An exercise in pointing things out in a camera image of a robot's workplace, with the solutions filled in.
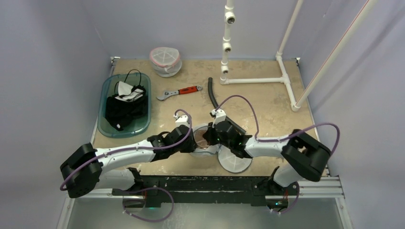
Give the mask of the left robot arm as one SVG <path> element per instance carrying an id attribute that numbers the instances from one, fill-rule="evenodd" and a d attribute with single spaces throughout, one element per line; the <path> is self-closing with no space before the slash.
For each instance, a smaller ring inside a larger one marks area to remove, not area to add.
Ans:
<path id="1" fill-rule="evenodd" d="M 170 132 L 152 135 L 145 140 L 115 148 L 94 148 L 81 145 L 61 165 L 61 191 L 69 197 L 82 197 L 95 189 L 117 188 L 137 195 L 141 180 L 134 169 L 123 167 L 168 159 L 175 153 L 193 153 L 196 149 L 193 129 L 180 125 Z"/>

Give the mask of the white mesh laundry bag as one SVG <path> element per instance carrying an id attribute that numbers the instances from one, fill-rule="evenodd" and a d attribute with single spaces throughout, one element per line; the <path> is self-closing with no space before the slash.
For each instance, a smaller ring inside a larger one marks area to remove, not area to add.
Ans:
<path id="1" fill-rule="evenodd" d="M 209 157 L 216 156 L 219 164 L 223 169 L 230 173 L 238 174 L 246 171 L 251 163 L 252 159 L 250 158 L 238 158 L 236 157 L 228 148 L 220 144 L 209 146 L 206 149 L 196 148 L 196 150 L 191 153 L 194 157 Z"/>

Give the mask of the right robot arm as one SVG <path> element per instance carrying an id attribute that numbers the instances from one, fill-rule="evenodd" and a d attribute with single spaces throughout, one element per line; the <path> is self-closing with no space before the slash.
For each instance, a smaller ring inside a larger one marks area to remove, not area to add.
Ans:
<path id="1" fill-rule="evenodd" d="M 223 121 L 208 127 L 203 137 L 208 144 L 220 144 L 238 158 L 284 158 L 287 164 L 275 169 L 268 181 L 268 188 L 274 194 L 280 194 L 301 179 L 320 181 L 332 156 L 327 146 L 300 129 L 282 137 L 256 139 L 253 135 L 241 134 L 228 121 Z"/>

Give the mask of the pink lace bra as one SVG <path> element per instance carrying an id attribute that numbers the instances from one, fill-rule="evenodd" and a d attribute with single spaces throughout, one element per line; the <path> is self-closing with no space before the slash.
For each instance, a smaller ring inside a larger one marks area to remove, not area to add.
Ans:
<path id="1" fill-rule="evenodd" d="M 209 143 L 207 142 L 207 140 L 203 137 L 203 135 L 206 133 L 207 130 L 208 130 L 208 126 L 203 125 L 203 126 L 197 127 L 193 131 L 194 140 L 197 144 L 197 147 L 200 149 L 206 149 L 207 147 L 210 146 Z"/>

